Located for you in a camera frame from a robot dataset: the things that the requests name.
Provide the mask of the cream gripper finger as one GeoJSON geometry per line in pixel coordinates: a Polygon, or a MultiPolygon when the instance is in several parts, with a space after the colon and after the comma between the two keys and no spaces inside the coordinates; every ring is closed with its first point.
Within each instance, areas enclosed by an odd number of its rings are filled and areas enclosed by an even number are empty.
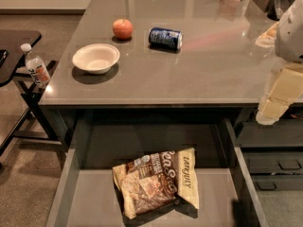
{"type": "Polygon", "coordinates": [[[256,120],[260,125],[273,125],[303,95],[303,65],[287,63],[274,70],[259,102],[256,120]]]}

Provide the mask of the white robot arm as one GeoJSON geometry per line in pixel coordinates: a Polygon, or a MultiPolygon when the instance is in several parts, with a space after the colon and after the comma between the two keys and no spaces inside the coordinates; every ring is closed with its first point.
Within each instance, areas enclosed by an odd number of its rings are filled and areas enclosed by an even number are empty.
{"type": "Polygon", "coordinates": [[[273,125],[303,95],[303,0],[295,0],[281,16],[275,52],[286,63],[271,72],[258,105],[256,120],[273,125]]]}

